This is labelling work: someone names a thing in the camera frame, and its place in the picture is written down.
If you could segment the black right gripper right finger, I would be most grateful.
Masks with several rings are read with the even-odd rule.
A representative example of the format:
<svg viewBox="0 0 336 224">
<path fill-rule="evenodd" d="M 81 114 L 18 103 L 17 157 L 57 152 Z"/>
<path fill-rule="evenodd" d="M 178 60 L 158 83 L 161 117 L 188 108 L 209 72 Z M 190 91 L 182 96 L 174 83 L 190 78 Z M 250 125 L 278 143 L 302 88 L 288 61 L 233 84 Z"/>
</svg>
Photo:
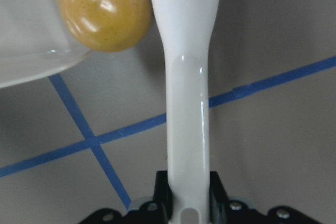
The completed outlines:
<svg viewBox="0 0 336 224">
<path fill-rule="evenodd" d="M 210 172 L 210 220 L 212 223 L 254 223 L 247 204 L 229 198 L 218 172 Z"/>
</svg>

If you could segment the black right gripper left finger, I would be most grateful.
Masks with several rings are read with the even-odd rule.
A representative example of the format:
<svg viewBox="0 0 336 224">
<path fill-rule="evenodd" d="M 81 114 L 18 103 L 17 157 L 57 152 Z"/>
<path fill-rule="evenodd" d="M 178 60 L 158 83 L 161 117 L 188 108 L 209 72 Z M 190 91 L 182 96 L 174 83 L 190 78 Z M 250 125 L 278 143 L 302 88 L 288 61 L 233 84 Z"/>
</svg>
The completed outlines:
<svg viewBox="0 0 336 224">
<path fill-rule="evenodd" d="M 129 211 L 128 223 L 169 223 L 173 199 L 167 171 L 156 172 L 153 196 L 140 201 Z"/>
</svg>

